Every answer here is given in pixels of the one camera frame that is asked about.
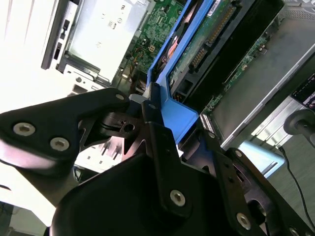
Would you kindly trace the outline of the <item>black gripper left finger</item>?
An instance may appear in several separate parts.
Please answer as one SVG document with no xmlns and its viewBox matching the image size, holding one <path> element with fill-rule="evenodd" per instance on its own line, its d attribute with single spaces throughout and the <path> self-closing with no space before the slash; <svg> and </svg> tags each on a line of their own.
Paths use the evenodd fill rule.
<svg viewBox="0 0 315 236">
<path fill-rule="evenodd" d="M 80 152 L 123 138 L 123 158 L 143 155 L 154 162 L 157 208 L 186 218 L 191 203 L 175 175 L 181 163 L 162 118 L 161 88 L 151 83 L 147 92 L 148 98 L 136 102 L 116 88 L 104 88 L 3 113 L 0 139 L 12 154 L 2 162 L 59 177 L 70 171 Z"/>
</svg>

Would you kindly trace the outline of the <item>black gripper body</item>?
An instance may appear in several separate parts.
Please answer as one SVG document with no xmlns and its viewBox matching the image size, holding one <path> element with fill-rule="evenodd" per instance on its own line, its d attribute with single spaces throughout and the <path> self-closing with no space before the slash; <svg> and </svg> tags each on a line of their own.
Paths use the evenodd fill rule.
<svg viewBox="0 0 315 236">
<path fill-rule="evenodd" d="M 154 165 L 133 157 L 68 192 L 56 208 L 52 236 L 234 236 L 214 177 L 181 166 L 187 219 L 164 213 L 158 201 Z"/>
</svg>

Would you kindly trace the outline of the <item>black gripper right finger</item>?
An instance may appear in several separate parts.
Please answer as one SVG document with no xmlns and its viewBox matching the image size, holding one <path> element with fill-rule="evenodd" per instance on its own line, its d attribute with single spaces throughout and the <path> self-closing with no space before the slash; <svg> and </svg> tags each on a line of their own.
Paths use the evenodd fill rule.
<svg viewBox="0 0 315 236">
<path fill-rule="evenodd" d="M 201 165 L 214 169 L 224 212 L 236 235 L 315 234 L 242 151 L 237 148 L 222 150 L 205 115 L 200 115 L 199 127 L 206 147 L 212 151 L 212 160 L 203 160 Z"/>
</svg>

